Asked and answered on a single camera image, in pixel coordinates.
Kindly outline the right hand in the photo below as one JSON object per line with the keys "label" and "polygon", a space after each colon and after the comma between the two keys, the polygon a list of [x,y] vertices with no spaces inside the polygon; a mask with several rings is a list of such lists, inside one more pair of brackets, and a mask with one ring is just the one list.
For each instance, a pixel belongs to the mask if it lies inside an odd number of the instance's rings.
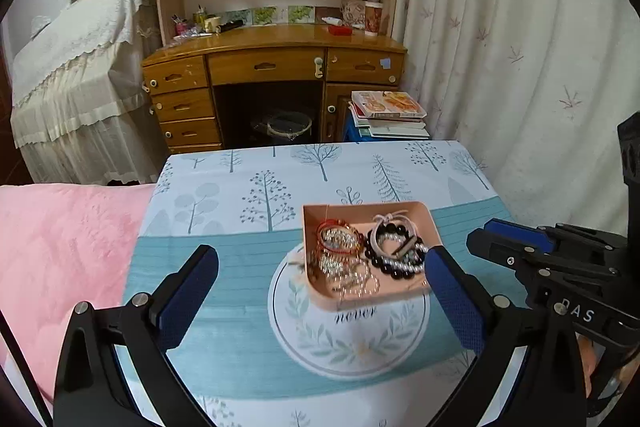
{"label": "right hand", "polygon": [[623,387],[630,383],[639,366],[639,347],[628,351],[604,349],[597,355],[596,344],[591,339],[578,335],[577,340],[589,401],[599,400],[612,379],[622,383]]}

